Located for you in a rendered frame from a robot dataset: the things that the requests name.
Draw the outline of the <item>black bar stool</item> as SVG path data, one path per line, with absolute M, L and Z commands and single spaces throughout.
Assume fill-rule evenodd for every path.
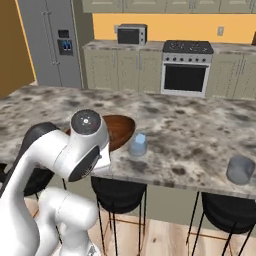
M 256 226 L 256 201 L 253 199 L 245 199 L 233 196 L 211 194 L 206 192 L 198 192 L 193 207 L 192 215 L 195 215 L 198 199 L 202 199 L 202 215 L 196 237 L 199 237 L 200 229 L 204 218 L 218 228 L 229 234 L 221 256 L 225 256 L 225 252 L 229 241 L 233 234 L 247 234 L 247 237 L 238 253 L 241 256 L 243 249 Z M 190 224 L 193 224 L 194 217 L 191 217 Z M 188 230 L 187 236 L 190 236 L 191 230 Z M 198 239 L 195 239 L 193 249 L 196 249 Z
M 138 251 L 145 234 L 147 185 L 129 181 L 92 177 L 91 186 L 98 208 L 108 212 L 110 229 L 114 230 L 115 256 L 118 256 L 116 214 L 125 214 L 139 208 Z
M 7 178 L 8 170 L 5 163 L 0 163 L 0 189 L 5 179 Z M 38 193 L 46 188 L 54 173 L 48 169 L 35 168 L 29 178 L 29 181 L 24 190 L 24 196 L 28 197 L 35 195 L 39 199 Z

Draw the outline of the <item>green base cupboards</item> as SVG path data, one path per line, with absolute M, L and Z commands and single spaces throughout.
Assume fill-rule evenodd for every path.
M 208 98 L 256 100 L 256 55 L 214 54 L 206 96 Z
M 84 49 L 89 89 L 160 93 L 160 51 Z

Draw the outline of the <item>clear water glass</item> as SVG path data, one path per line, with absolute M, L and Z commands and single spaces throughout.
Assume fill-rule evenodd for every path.
M 129 153 L 133 156 L 143 156 L 147 151 L 146 135 L 143 133 L 137 133 L 131 139 L 129 145 Z
M 256 163 L 243 155 L 234 155 L 228 163 L 226 176 L 229 181 L 236 185 L 246 185 L 249 183 Z

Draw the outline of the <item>green wall cupboards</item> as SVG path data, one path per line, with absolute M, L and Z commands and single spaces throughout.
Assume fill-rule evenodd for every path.
M 256 0 L 82 0 L 85 13 L 256 14 Z

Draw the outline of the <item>steel oven with hob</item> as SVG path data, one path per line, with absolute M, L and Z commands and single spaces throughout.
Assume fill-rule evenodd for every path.
M 161 93 L 204 98 L 214 53 L 211 44 L 167 40 L 162 52 Z

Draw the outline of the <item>grey microwave oven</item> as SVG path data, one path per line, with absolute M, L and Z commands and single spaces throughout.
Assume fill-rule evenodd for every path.
M 121 24 L 116 27 L 119 44 L 145 45 L 147 42 L 146 24 Z

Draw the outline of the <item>grey steel fridge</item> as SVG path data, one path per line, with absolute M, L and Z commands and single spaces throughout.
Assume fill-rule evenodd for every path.
M 36 80 L 82 86 L 71 0 L 18 0 Z

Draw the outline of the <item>brown wooden bowl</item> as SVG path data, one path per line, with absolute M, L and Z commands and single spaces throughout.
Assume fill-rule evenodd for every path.
M 135 131 L 135 121 L 124 115 L 101 116 L 95 112 L 75 114 L 70 121 L 68 150 L 85 154 L 97 147 L 114 151 L 123 146 Z

